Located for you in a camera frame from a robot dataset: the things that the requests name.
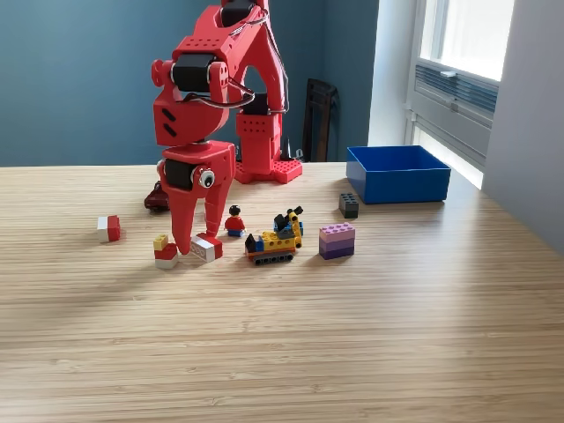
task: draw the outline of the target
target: white wall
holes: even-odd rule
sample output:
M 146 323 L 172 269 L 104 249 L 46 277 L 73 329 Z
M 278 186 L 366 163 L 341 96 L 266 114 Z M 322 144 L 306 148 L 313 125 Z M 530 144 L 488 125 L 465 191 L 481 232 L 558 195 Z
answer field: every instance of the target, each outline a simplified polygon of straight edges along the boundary
M 564 253 L 564 1 L 516 0 L 483 190 Z
M 369 145 L 402 145 L 417 0 L 380 0 Z

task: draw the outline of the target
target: red lego brick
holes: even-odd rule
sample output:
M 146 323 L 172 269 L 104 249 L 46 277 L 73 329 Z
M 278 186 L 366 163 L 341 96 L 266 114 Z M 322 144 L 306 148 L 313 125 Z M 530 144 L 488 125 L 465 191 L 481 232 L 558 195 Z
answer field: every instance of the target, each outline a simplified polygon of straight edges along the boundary
M 172 260 L 177 254 L 176 244 L 171 242 L 162 251 L 155 250 L 155 260 Z
M 108 238 L 110 241 L 119 241 L 121 236 L 120 218 L 108 216 Z
M 216 260 L 223 256 L 223 242 L 206 234 L 198 234 L 197 236 L 199 238 L 202 238 L 204 241 L 208 241 L 211 245 L 213 245 Z

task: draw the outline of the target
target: blue box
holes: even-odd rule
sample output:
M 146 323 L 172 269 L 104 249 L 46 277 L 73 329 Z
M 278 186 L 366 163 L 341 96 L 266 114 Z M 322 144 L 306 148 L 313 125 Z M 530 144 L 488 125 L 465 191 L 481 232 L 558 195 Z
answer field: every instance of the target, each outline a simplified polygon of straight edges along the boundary
M 419 145 L 347 150 L 346 177 L 365 204 L 447 198 L 450 167 Z

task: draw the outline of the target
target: yellow lego vehicle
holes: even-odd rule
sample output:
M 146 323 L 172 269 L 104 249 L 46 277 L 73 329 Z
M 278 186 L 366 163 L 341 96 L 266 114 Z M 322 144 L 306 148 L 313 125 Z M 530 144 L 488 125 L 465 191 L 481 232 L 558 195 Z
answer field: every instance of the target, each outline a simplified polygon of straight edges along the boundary
M 245 241 L 245 255 L 257 266 L 268 263 L 291 262 L 296 249 L 301 248 L 303 225 L 299 215 L 301 207 L 289 209 L 285 216 L 274 218 L 274 230 L 255 237 L 250 234 Z

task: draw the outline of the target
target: purple lego brick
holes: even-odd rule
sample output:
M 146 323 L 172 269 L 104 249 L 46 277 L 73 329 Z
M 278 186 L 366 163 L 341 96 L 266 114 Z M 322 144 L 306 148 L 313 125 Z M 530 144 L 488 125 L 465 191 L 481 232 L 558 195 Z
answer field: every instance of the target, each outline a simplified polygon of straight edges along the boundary
M 354 238 L 333 242 L 325 242 L 323 239 L 319 239 L 319 250 L 323 253 L 327 251 L 335 251 L 336 249 L 349 249 L 350 247 L 354 247 Z
M 352 256 L 354 254 L 354 247 L 349 247 L 348 249 L 335 249 L 333 251 L 327 251 L 325 253 L 320 250 L 319 254 L 325 260 L 332 260 L 334 258 Z
M 340 223 L 319 229 L 319 239 L 325 242 L 344 241 L 354 239 L 355 233 L 353 225 Z

